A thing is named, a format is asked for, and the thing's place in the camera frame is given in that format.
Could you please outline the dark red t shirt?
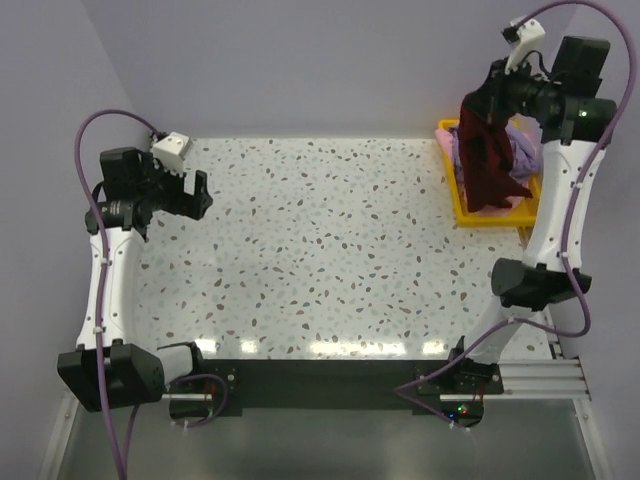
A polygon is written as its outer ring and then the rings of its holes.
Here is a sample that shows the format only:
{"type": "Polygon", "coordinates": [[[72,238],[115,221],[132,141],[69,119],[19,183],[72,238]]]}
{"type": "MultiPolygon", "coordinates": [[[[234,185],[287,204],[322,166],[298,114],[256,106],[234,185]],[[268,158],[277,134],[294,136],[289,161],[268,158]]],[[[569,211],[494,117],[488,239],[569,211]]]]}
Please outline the dark red t shirt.
{"type": "Polygon", "coordinates": [[[459,159],[467,210],[510,209],[510,197],[532,198],[532,192],[511,176],[514,154],[507,120],[489,124],[466,106],[458,124],[459,159]]]}

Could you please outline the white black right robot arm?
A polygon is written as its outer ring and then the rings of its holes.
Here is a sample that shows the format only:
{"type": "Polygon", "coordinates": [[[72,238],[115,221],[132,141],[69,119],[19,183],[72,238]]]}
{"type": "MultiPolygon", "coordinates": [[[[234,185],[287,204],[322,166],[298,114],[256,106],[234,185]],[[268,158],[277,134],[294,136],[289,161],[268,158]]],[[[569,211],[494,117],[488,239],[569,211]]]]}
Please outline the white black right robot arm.
{"type": "Polygon", "coordinates": [[[492,298],[476,328],[458,340],[437,382],[459,393],[494,381],[501,354],[523,324],[547,306],[582,300],[591,286],[582,273],[582,231],[591,188],[611,141],[618,107],[598,97],[607,40],[566,36],[549,74],[535,75],[526,58],[509,68],[492,63],[483,84],[461,104],[458,138],[467,205],[504,204],[528,189],[512,175],[506,128],[521,115],[542,130],[542,187],[523,256],[500,258],[491,271],[492,298]]]}

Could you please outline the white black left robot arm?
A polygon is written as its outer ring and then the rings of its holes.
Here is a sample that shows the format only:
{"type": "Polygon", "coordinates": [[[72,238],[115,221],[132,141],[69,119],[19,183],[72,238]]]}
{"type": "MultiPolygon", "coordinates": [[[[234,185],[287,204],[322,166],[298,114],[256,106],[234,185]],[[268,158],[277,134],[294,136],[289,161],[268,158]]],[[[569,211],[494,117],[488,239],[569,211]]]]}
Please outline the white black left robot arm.
{"type": "Polygon", "coordinates": [[[134,326],[136,279],[153,215],[166,212],[193,220],[204,217],[213,200],[207,175],[195,173],[193,193],[184,189],[188,140],[170,146],[162,140],[150,151],[133,147],[104,151],[96,212],[88,212],[92,270],[85,320],[74,351],[62,353],[57,371],[89,412],[123,408],[161,399],[174,382],[185,392],[207,380],[201,350],[193,341],[144,349],[134,326]]]}

